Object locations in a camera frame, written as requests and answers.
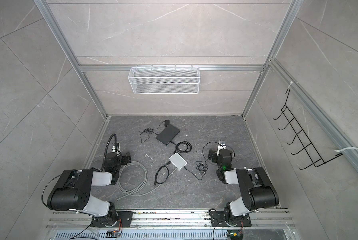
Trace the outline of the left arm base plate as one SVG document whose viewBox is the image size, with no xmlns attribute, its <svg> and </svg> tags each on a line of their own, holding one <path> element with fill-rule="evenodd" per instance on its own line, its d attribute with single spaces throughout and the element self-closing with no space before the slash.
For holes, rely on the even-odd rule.
<svg viewBox="0 0 358 240">
<path fill-rule="evenodd" d="M 109 213 L 104 217 L 94 217 L 91 227 L 98 228 L 118 228 L 119 226 L 123 228 L 129 228 L 132 222 L 132 211 L 120 211 L 114 213 Z"/>
</svg>

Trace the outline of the dark grey network switch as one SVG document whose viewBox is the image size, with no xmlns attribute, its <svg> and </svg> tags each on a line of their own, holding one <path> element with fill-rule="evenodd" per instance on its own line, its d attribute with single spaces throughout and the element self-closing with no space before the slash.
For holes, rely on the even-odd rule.
<svg viewBox="0 0 358 240">
<path fill-rule="evenodd" d="M 173 125 L 169 125 L 156 136 L 156 139 L 167 146 L 179 133 L 180 129 Z"/>
</svg>

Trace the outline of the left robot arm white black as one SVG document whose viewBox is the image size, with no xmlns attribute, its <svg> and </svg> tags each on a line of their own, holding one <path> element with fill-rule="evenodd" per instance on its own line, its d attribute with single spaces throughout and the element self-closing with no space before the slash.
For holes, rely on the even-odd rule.
<svg viewBox="0 0 358 240">
<path fill-rule="evenodd" d="M 52 211 L 90 215 L 92 226 L 120 226 L 121 217 L 114 203 L 94 197 L 91 188 L 115 185 L 121 168 L 130 163 L 131 157 L 121 153 L 117 135 L 112 134 L 106 143 L 101 168 L 63 171 L 55 177 L 57 182 L 47 200 L 42 194 L 41 201 Z"/>
</svg>

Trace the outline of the white rectangular box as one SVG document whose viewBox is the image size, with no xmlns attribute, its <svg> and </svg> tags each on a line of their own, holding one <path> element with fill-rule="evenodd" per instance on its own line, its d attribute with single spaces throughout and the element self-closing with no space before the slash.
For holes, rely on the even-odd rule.
<svg viewBox="0 0 358 240">
<path fill-rule="evenodd" d="M 188 164 L 179 153 L 173 154 L 169 157 L 169 160 L 178 170 L 183 169 Z"/>
</svg>

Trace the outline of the black power adapter with cord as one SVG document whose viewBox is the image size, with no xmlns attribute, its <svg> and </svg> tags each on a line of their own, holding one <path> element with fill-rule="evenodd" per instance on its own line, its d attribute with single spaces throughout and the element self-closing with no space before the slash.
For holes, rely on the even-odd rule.
<svg viewBox="0 0 358 240">
<path fill-rule="evenodd" d="M 163 122 L 161 122 L 158 127 L 156 128 L 146 128 L 144 130 L 138 131 L 139 132 L 139 137 L 140 137 L 140 142 L 142 144 L 144 144 L 147 140 L 150 139 L 151 135 L 158 135 L 155 131 L 158 130 L 162 125 L 164 125 L 165 127 L 168 127 L 170 125 L 170 120 L 165 120 Z"/>
</svg>

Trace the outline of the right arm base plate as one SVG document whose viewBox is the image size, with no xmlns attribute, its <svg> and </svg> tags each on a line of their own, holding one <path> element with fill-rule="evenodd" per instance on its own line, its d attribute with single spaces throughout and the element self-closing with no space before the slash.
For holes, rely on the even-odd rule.
<svg viewBox="0 0 358 240">
<path fill-rule="evenodd" d="M 228 216 L 224 211 L 217 211 L 211 209 L 208 211 L 212 227 L 251 227 L 251 219 L 249 215 L 246 216 Z"/>
</svg>

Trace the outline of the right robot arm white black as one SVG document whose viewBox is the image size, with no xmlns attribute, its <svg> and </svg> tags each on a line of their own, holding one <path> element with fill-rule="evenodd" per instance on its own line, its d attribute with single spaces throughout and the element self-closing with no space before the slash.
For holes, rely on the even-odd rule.
<svg viewBox="0 0 358 240">
<path fill-rule="evenodd" d="M 209 211 L 212 220 L 216 221 L 213 226 L 248 226 L 244 220 L 249 218 L 249 214 L 278 206 L 279 195 L 264 168 L 233 168 L 235 152 L 228 149 L 225 141 L 220 140 L 217 144 L 216 151 L 209 150 L 208 160 L 217 165 L 219 180 L 224 184 L 238 185 L 241 196 L 228 202 L 223 211 Z"/>
</svg>

